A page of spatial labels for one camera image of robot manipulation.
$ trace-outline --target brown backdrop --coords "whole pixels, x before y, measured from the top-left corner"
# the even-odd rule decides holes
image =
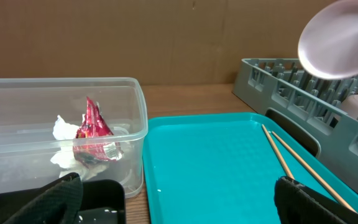
[[[0,0],[0,78],[227,83],[241,58],[296,57],[334,0]]]

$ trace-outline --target turquoise tray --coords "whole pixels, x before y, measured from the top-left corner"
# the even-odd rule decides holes
[[[274,185],[285,173],[262,124],[358,212],[358,195],[271,119],[255,113],[208,114],[149,120],[143,162],[152,223],[280,223]],[[274,140],[295,179],[333,199]]]

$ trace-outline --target gray dish rack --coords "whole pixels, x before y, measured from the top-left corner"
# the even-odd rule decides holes
[[[304,145],[316,146],[311,153],[358,193],[358,118],[339,109],[357,93],[358,76],[320,80],[300,67],[298,59],[243,59],[233,93],[256,112],[274,111],[294,133],[308,136]]]

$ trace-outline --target wooden chopstick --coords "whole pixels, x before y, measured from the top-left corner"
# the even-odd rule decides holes
[[[316,173],[316,171],[313,170],[309,166],[307,162],[305,162],[287,143],[285,143],[284,140],[282,140],[274,131],[272,131],[272,134],[281,142],[281,144],[292,154],[293,157],[295,157],[298,162],[300,162],[304,168],[306,168],[309,173],[317,179],[317,181],[343,206],[345,206],[347,209],[352,210],[353,212],[356,212],[336,191],[323,179]]]
[[[266,128],[265,128],[265,126],[263,124],[262,124],[262,128],[263,128],[263,130],[265,132],[265,135],[266,135],[268,141],[270,142],[270,145],[272,146],[272,148],[274,150],[274,153],[276,153],[276,156],[277,156],[278,160],[280,161],[281,166],[283,167],[286,175],[295,180],[295,178],[293,177],[293,175],[291,173],[290,168],[288,168],[287,163],[285,162],[283,156],[281,155],[280,151],[277,149],[276,144],[274,143],[272,137],[270,136],[269,132],[266,130]]]

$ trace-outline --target clear plastic bin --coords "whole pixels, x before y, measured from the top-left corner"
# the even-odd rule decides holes
[[[52,132],[59,114],[80,126],[86,97],[98,102],[113,136],[57,141]],[[133,78],[0,79],[0,193],[41,187],[67,171],[50,159],[61,147],[119,142],[123,157],[90,180],[120,182],[126,197],[143,184],[142,148],[147,109]]]

